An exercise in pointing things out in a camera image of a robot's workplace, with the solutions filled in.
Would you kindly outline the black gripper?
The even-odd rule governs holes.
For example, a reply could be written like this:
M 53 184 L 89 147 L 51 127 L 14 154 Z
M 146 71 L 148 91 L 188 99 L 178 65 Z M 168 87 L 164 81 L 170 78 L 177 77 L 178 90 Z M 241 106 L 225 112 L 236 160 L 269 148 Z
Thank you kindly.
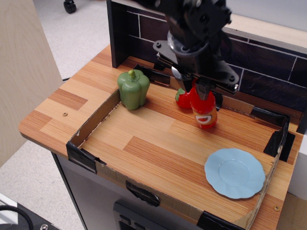
M 207 100 L 215 88 L 231 94 L 237 92 L 239 76 L 224 60 L 213 55 L 208 44 L 185 49 L 179 41 L 170 39 L 156 41 L 153 48 L 158 60 L 171 67 L 185 92 L 190 92 L 192 81 L 196 79 L 196 91 L 202 101 Z

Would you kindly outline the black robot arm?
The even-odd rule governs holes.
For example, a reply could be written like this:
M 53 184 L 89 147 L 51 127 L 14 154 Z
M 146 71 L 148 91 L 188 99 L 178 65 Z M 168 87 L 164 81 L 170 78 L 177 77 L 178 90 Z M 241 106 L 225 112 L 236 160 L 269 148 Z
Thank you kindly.
M 226 63 L 232 42 L 223 31 L 231 23 L 231 10 L 224 0 L 139 0 L 141 6 L 165 15 L 169 31 L 166 40 L 153 48 L 158 60 L 171 67 L 180 87 L 192 87 L 201 100 L 212 89 L 231 94 L 238 89 L 239 76 Z

